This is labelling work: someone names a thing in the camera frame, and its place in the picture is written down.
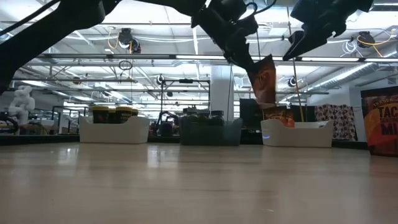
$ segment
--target ceiling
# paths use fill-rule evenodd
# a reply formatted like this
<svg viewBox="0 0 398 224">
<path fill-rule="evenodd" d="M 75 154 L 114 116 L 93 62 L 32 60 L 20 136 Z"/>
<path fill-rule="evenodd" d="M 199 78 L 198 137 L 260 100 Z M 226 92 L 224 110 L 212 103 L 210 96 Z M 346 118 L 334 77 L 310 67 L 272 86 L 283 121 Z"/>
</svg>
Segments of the ceiling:
<svg viewBox="0 0 398 224">
<path fill-rule="evenodd" d="M 39 7 L 45 4 L 46 0 L 1 0 L 0 7 L 0 29 L 3 29 L 15 21 L 18 21 L 25 16 L 28 16 L 32 12 L 36 11 Z M 282 7 L 287 2 L 292 1 L 279 1 L 279 5 L 271 8 L 270 10 L 258 14 L 256 16 L 257 22 L 260 25 L 257 35 L 250 35 L 248 42 L 250 43 L 250 53 L 252 56 L 257 55 L 268 55 L 282 56 L 285 54 L 287 49 L 290 47 L 289 41 L 282 40 L 282 36 L 288 37 L 290 30 L 288 29 L 289 17 L 287 14 L 287 8 Z M 292 10 L 292 5 L 289 4 L 289 10 Z M 51 10 L 43 13 L 40 19 L 46 14 L 50 13 Z M 301 22 L 290 18 L 291 32 L 300 29 Z M 19 32 L 26 26 L 22 26 L 16 29 L 12 34 Z M 102 24 L 94 26 L 90 29 L 79 30 L 70 34 L 67 38 L 61 40 L 59 43 L 54 45 L 51 50 L 52 53 L 60 54 L 125 54 L 126 49 L 122 49 L 118 46 L 116 49 L 112 49 L 108 44 L 109 36 L 111 46 L 114 46 L 116 41 L 116 34 L 121 28 L 131 28 L 133 36 L 140 42 L 142 48 L 142 54 L 177 54 L 177 55 L 222 55 L 221 50 L 213 43 L 206 33 L 197 27 L 194 30 L 190 28 L 190 18 L 177 12 L 175 9 L 148 4 L 138 1 L 122 1 L 117 8 L 106 17 Z M 392 29 L 398 28 L 398 13 L 392 12 L 370 12 L 360 13 L 356 12 L 347 21 L 347 31 L 335 38 L 330 39 L 330 43 L 326 44 L 318 49 L 305 54 L 305 57 L 377 57 L 376 51 L 373 48 L 353 50 L 353 46 L 347 45 L 348 40 L 351 37 L 357 37 L 359 31 L 369 31 L 376 41 L 382 42 L 390 38 Z M 379 50 L 389 48 L 392 44 L 396 44 L 396 38 L 391 38 L 390 42 L 387 42 L 379 46 Z M 82 59 L 82 64 L 87 66 L 76 66 L 78 62 L 69 59 L 60 59 L 58 62 L 62 62 L 67 67 L 56 66 L 52 67 L 52 75 L 59 72 L 56 76 L 58 79 L 68 79 L 73 77 L 80 77 L 82 79 L 103 79 L 114 80 L 117 76 L 122 79 L 132 77 L 137 80 L 137 84 L 131 83 L 103 83 L 103 82 L 83 82 L 79 85 L 74 85 L 71 82 L 47 82 L 49 86 L 59 89 L 67 88 L 91 88 L 92 91 L 84 92 L 83 94 L 76 91 L 62 91 L 69 96 L 75 96 L 81 94 L 86 97 L 93 98 L 99 101 L 106 101 L 109 99 L 103 99 L 99 94 L 94 93 L 97 88 L 114 88 L 114 89 L 134 89 L 134 90 L 155 90 L 159 89 L 159 86 L 155 84 L 156 78 L 163 74 L 164 77 L 172 80 L 179 78 L 194 78 L 200 80 L 209 80 L 211 76 L 211 67 L 214 66 L 211 63 L 201 62 L 199 64 L 192 62 L 179 63 L 178 66 L 174 67 L 174 61 L 165 60 L 131 60 L 134 68 L 130 71 L 122 70 L 118 66 L 108 66 L 109 63 L 117 65 L 119 60 L 113 62 L 104 62 L 103 60 L 90 60 Z M 88 66 L 90 63 L 103 64 Z M 49 64 L 42 60 L 33 60 L 30 64 L 25 67 L 24 74 L 18 73 L 17 77 L 20 78 L 48 78 L 50 77 Z M 300 86 L 311 84 L 327 74 L 339 70 L 342 67 L 349 67 L 350 64 L 338 64 L 327 65 L 322 63 L 300 63 L 296 66 L 298 79 L 303 80 Z M 293 91 L 294 89 L 287 86 L 287 80 L 294 74 L 294 66 L 291 62 L 278 64 L 277 66 L 277 89 L 279 91 Z M 247 79 L 246 72 L 239 68 L 233 67 L 233 74 L 235 80 L 236 91 L 249 91 L 250 84 Z M 178 84 L 173 87 L 178 90 L 203 90 L 203 86 L 194 85 L 182 85 Z M 139 101 L 143 103 L 155 103 L 157 102 L 158 93 L 147 94 L 147 93 L 135 93 L 133 92 L 118 92 L 128 98 L 132 98 L 133 101 Z M 238 94 L 235 99 L 239 97 L 249 97 L 249 94 Z M 200 100 L 206 99 L 206 93 L 184 93 L 174 94 L 171 99 L 190 99 Z"/>
</svg>

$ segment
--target table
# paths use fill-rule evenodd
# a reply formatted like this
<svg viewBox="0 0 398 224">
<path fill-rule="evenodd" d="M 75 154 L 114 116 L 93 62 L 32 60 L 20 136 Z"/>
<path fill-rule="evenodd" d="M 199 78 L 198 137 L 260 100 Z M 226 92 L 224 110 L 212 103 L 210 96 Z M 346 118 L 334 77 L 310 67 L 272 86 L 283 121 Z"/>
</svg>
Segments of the table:
<svg viewBox="0 0 398 224">
<path fill-rule="evenodd" d="M 0 223 L 396 223 L 398 161 L 354 149 L 0 147 Z"/>
</svg>

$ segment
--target white plastic basket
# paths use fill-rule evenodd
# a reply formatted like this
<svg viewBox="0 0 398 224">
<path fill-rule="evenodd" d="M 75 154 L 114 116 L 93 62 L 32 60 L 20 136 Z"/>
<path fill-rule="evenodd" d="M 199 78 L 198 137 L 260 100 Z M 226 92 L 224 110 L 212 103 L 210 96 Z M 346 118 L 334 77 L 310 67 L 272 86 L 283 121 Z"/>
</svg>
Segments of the white plastic basket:
<svg viewBox="0 0 398 224">
<path fill-rule="evenodd" d="M 261 121 L 262 143 L 276 147 L 331 147 L 334 121 L 296 122 L 288 128 L 278 119 Z"/>
<path fill-rule="evenodd" d="M 130 117 L 123 124 L 90 124 L 80 117 L 80 142 L 141 144 L 148 141 L 149 119 Z"/>
</svg>

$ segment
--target white robot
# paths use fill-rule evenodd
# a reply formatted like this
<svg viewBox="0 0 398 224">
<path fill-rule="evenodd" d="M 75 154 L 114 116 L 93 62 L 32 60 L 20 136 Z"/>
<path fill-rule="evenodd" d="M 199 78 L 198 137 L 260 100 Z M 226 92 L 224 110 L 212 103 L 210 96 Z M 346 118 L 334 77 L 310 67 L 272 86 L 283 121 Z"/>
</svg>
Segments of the white robot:
<svg viewBox="0 0 398 224">
<path fill-rule="evenodd" d="M 8 113 L 10 116 L 18 117 L 18 124 L 24 125 L 28 123 L 29 112 L 35 109 L 35 99 L 30 97 L 32 87 L 20 86 L 18 90 L 14 92 L 14 100 L 8 107 Z"/>
</svg>

